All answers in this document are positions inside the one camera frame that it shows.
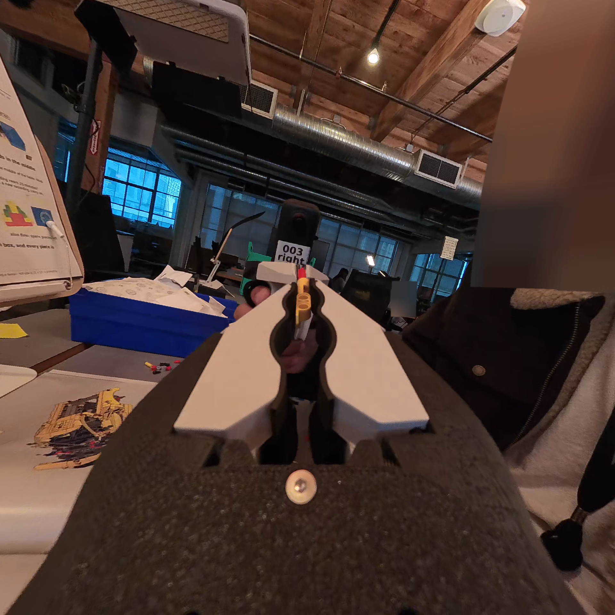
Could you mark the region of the blue plastic bin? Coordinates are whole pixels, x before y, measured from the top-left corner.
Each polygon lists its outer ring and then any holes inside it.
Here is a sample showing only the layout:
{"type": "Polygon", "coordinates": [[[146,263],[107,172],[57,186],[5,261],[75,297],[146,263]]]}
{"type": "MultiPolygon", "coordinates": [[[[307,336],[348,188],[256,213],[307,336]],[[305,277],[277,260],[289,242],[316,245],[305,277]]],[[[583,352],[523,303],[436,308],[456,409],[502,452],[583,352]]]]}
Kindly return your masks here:
{"type": "Polygon", "coordinates": [[[163,356],[188,357],[234,322],[237,303],[220,298],[225,317],[79,290],[70,298],[71,339],[163,356]]]}

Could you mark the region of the tall paned window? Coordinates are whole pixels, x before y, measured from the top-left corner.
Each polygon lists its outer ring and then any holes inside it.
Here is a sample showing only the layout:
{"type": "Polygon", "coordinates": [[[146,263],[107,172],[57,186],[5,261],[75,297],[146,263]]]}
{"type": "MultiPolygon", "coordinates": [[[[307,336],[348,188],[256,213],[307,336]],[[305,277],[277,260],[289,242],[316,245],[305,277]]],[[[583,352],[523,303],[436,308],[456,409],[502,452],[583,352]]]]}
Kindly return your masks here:
{"type": "MultiPolygon", "coordinates": [[[[267,254],[272,231],[277,225],[281,205],[229,188],[209,184],[207,188],[201,240],[204,248],[212,242],[221,241],[224,232],[236,221],[263,210],[265,214],[234,230],[225,251],[244,259],[248,244],[253,250],[267,254]]],[[[384,235],[352,225],[346,225],[327,217],[321,219],[317,230],[320,241],[328,244],[323,272],[333,277],[345,267],[365,273],[377,274],[387,271],[403,280],[415,281],[419,287],[433,289],[435,300],[450,296],[460,286],[469,262],[456,258],[442,260],[436,249],[426,254],[413,255],[410,246],[384,235]],[[373,255],[375,266],[369,268],[366,255],[373,255]]]]}

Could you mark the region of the large paned window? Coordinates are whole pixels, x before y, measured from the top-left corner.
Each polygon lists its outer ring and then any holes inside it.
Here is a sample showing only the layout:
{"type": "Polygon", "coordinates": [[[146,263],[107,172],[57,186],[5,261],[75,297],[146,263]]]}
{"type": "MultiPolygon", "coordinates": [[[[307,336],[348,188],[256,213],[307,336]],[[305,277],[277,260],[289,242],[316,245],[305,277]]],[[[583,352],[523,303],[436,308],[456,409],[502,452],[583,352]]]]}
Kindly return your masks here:
{"type": "Polygon", "coordinates": [[[181,180],[158,159],[108,150],[102,194],[110,198],[114,215],[172,228],[181,187],[181,180]]]}

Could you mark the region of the black metal post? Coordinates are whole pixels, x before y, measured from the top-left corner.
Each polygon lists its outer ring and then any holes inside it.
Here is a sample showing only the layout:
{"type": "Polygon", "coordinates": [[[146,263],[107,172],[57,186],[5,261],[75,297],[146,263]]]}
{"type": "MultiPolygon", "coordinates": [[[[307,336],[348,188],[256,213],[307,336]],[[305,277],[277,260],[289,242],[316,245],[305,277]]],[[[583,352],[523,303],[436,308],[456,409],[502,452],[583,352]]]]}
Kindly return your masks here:
{"type": "Polygon", "coordinates": [[[66,182],[65,205],[68,214],[72,214],[79,205],[82,175],[86,165],[90,130],[95,116],[96,89],[101,69],[102,49],[91,38],[86,80],[84,81],[81,102],[77,106],[78,123],[76,126],[76,137],[70,156],[68,180],[66,182]]]}

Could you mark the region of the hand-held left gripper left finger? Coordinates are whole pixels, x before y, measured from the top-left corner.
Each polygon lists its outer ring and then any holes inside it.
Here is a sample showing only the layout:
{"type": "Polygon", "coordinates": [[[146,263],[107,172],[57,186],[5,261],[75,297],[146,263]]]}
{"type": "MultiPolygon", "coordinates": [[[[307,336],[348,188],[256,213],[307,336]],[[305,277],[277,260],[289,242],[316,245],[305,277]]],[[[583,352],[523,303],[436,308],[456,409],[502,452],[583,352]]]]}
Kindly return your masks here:
{"type": "Polygon", "coordinates": [[[222,334],[174,423],[180,433],[241,440],[250,450],[272,435],[281,411],[281,355],[295,333],[295,284],[287,284],[222,334]]]}

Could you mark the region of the crumpled white printed bags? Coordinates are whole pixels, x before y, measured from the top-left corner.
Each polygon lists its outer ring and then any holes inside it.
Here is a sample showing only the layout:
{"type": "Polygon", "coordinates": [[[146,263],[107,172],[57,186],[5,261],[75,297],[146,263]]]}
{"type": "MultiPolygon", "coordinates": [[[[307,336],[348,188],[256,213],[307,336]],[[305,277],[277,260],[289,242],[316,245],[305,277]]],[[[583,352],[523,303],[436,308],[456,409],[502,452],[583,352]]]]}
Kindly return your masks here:
{"type": "Polygon", "coordinates": [[[191,273],[176,271],[172,267],[166,266],[154,280],[124,278],[94,282],[85,285],[84,288],[95,293],[227,319],[227,316],[223,313],[225,307],[217,299],[204,300],[186,288],[186,284],[192,276],[191,273]]]}

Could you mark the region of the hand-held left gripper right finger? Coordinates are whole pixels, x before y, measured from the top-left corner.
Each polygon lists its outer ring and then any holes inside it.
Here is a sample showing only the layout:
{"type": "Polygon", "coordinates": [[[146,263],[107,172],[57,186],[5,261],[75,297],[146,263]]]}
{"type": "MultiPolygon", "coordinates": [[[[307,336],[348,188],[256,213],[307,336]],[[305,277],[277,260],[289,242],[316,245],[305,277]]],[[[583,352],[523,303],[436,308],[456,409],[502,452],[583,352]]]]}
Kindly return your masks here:
{"type": "Polygon", "coordinates": [[[325,430],[353,444],[424,430],[427,411],[381,327],[321,281],[311,295],[325,430]]]}

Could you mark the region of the silver ventilation duct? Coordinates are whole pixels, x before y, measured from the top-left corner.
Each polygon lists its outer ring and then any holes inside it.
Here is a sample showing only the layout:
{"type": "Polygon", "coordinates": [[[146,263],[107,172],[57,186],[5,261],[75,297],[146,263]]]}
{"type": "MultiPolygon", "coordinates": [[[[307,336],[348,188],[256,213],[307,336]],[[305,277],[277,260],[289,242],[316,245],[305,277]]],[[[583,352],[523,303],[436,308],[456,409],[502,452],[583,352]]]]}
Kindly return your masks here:
{"type": "Polygon", "coordinates": [[[421,178],[414,173],[416,152],[396,149],[343,129],[338,124],[298,114],[277,106],[273,120],[255,120],[256,114],[245,111],[242,119],[231,122],[288,143],[335,158],[340,162],[395,180],[404,185],[479,210],[482,184],[466,178],[464,171],[456,189],[421,178]]]}

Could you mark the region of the white round ceiling speaker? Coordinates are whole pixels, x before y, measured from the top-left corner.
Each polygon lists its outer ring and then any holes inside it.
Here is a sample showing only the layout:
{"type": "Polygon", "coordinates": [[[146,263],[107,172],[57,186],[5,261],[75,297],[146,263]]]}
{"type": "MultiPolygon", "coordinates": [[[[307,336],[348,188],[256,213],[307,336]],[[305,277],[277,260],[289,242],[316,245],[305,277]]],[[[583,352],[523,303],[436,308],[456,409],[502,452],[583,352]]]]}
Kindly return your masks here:
{"type": "Polygon", "coordinates": [[[486,35],[500,36],[520,19],[526,8],[523,1],[489,1],[479,13],[475,27],[486,35]]]}

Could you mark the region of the open instruction booklet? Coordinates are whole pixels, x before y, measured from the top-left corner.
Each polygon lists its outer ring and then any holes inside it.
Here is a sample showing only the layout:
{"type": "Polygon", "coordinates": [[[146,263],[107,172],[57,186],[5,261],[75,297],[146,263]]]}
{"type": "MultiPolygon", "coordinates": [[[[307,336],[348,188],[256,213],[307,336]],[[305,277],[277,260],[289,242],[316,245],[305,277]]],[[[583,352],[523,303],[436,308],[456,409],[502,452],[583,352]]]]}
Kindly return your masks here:
{"type": "Polygon", "coordinates": [[[45,554],[152,381],[52,370],[1,399],[1,554],[45,554]]]}

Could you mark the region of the white air vent grille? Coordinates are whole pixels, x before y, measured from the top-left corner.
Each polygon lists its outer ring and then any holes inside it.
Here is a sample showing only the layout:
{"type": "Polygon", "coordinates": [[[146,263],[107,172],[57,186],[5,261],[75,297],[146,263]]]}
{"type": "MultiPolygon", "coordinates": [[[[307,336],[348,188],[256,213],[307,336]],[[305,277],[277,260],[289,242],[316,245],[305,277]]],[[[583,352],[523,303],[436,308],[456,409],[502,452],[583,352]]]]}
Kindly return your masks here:
{"type": "Polygon", "coordinates": [[[451,189],[456,189],[463,166],[453,160],[420,149],[416,152],[415,175],[451,189]]]}
{"type": "Polygon", "coordinates": [[[239,84],[238,87],[243,110],[273,120],[278,89],[256,81],[251,81],[247,86],[239,84]]]}

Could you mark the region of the green plastic board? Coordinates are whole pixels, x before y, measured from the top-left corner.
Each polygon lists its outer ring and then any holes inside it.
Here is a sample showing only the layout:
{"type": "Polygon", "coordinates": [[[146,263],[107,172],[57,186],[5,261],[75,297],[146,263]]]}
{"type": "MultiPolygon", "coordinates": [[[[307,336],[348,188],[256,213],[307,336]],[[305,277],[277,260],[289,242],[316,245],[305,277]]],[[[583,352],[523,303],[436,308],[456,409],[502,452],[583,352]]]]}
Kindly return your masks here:
{"type": "Polygon", "coordinates": [[[288,241],[276,241],[273,250],[273,256],[262,255],[253,250],[252,243],[248,244],[247,258],[245,262],[245,269],[243,272],[243,281],[241,284],[241,294],[248,300],[250,298],[251,290],[259,284],[268,285],[273,289],[280,288],[281,284],[267,283],[256,280],[257,267],[260,262],[273,261],[273,262],[287,262],[294,263],[297,269],[306,266],[312,266],[319,269],[317,266],[317,259],[312,256],[312,249],[310,246],[293,243],[288,241]]]}

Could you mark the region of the person's right hand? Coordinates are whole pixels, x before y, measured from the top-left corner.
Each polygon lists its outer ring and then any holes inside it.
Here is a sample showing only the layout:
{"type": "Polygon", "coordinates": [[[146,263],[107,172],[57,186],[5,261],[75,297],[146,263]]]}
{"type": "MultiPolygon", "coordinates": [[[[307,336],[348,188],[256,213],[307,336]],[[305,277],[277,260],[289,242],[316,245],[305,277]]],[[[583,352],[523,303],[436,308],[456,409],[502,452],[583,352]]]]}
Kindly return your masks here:
{"type": "MultiPolygon", "coordinates": [[[[264,350],[271,350],[271,335],[275,326],[272,315],[275,308],[281,307],[281,300],[269,301],[270,294],[267,286],[252,290],[250,296],[257,306],[257,315],[250,316],[252,308],[248,303],[238,305],[234,313],[236,324],[231,325],[223,336],[226,339],[234,334],[243,334],[242,341],[234,343],[233,349],[228,352],[240,361],[240,367],[248,367],[256,359],[264,358],[264,350]]],[[[300,373],[317,350],[316,333],[310,330],[305,340],[291,340],[284,350],[278,350],[278,362],[287,374],[300,373]]]]}

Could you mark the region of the yellow connector brick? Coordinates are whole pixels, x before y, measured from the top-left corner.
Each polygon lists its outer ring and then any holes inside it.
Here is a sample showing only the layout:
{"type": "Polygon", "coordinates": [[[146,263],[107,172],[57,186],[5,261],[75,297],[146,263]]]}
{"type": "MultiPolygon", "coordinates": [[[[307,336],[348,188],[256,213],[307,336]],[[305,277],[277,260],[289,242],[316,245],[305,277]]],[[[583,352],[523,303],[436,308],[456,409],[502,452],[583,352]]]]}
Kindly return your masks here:
{"type": "Polygon", "coordinates": [[[296,327],[299,328],[304,322],[311,319],[311,295],[309,287],[309,279],[306,276],[299,277],[297,280],[297,296],[296,296],[296,311],[295,321],[296,327]]]}

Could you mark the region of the black badge reel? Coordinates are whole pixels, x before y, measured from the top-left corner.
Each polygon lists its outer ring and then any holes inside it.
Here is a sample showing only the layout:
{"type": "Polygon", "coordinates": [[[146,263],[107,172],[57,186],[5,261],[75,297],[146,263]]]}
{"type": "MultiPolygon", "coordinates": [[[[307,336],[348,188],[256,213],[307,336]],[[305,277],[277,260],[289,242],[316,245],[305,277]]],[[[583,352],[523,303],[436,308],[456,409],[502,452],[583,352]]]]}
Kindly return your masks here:
{"type": "Polygon", "coordinates": [[[571,517],[540,535],[553,563],[562,572],[577,571],[583,563],[583,524],[587,517],[588,513],[577,506],[571,517]]]}

